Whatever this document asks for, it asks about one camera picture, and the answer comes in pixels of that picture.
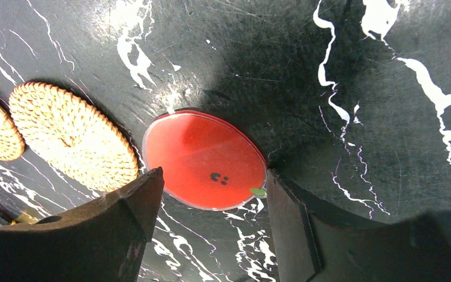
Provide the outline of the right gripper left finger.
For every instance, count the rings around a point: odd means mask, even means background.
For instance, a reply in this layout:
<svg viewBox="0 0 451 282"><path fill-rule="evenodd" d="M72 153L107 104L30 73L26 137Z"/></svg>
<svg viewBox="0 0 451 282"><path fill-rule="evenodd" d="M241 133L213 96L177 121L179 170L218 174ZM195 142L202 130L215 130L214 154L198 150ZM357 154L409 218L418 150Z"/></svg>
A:
<svg viewBox="0 0 451 282"><path fill-rule="evenodd" d="M162 168L35 224L0 227L0 281L136 281L163 194Z"/></svg>

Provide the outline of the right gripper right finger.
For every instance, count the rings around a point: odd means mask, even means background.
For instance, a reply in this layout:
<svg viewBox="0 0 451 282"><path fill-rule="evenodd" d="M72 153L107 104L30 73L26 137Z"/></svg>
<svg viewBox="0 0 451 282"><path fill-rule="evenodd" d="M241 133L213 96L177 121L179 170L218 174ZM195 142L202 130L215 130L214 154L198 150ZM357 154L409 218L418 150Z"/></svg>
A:
<svg viewBox="0 0 451 282"><path fill-rule="evenodd" d="M266 188L281 281L451 281L451 211L385 224L320 199L275 170Z"/></svg>

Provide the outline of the red apple coaster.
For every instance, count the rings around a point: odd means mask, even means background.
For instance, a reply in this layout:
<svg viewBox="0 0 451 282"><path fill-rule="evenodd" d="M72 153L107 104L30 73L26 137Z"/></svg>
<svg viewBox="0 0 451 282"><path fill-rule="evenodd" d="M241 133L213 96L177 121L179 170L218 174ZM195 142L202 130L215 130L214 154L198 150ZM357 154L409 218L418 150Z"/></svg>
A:
<svg viewBox="0 0 451 282"><path fill-rule="evenodd" d="M164 191L187 206L224 211L257 195L267 162L256 145L232 124L197 110L156 118L142 141L146 167L161 167Z"/></svg>

